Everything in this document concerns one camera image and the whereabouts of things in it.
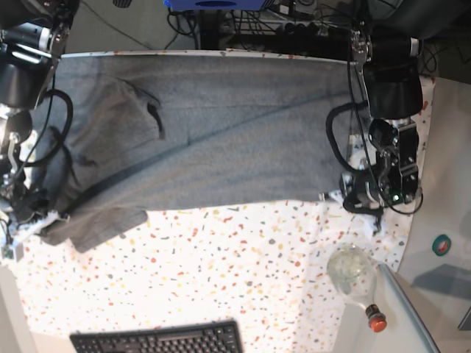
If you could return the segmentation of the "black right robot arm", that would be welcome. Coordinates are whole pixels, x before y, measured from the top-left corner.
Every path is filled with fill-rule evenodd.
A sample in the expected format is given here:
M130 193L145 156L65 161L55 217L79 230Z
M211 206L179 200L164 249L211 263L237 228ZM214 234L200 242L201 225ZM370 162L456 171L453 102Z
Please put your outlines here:
M45 190L26 185L26 168L42 166L63 147L74 114L54 75L79 8L78 1L1 2L1 258L19 261L24 241L67 215L53 210ZM38 161L21 158L32 133L31 111L44 99L66 105L63 131Z

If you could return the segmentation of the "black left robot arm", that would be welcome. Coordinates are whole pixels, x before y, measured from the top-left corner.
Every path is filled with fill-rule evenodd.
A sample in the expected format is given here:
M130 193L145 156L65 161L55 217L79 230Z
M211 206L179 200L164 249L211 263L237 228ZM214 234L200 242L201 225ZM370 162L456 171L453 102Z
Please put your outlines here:
M374 1L357 1L347 35L347 84L358 85L361 100L333 108L325 127L333 154L343 167L341 203L368 216L381 229L383 212L404 215L400 205L424 199L417 153L419 134L412 116L422 110L418 59L424 42L470 9L469 1L397 1L376 11ZM351 166L339 150L333 120L355 115L366 165Z

